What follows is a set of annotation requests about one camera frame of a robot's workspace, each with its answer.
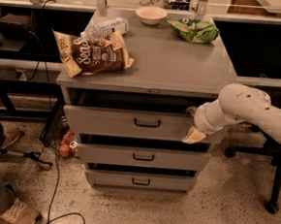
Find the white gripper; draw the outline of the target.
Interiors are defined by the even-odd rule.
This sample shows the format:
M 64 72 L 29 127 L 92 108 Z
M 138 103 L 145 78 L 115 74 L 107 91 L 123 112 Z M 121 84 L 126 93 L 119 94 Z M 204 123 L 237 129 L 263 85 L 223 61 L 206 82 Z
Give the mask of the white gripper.
M 197 107 L 185 109 L 195 118 L 194 124 L 197 127 L 190 128 L 187 135 L 183 138 L 186 144 L 195 144 L 205 138 L 205 134 L 214 134 L 228 125 L 226 115 L 218 101 L 207 102 Z

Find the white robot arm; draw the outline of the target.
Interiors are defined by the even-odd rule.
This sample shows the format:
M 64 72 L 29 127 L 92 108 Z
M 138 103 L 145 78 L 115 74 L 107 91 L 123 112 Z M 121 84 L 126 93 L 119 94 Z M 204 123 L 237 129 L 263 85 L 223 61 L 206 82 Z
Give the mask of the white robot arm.
M 270 99 L 260 89 L 240 83 L 227 84 L 215 101 L 186 110 L 194 117 L 194 125 L 182 141 L 195 144 L 224 126 L 247 121 L 281 144 L 281 109 L 273 106 Z

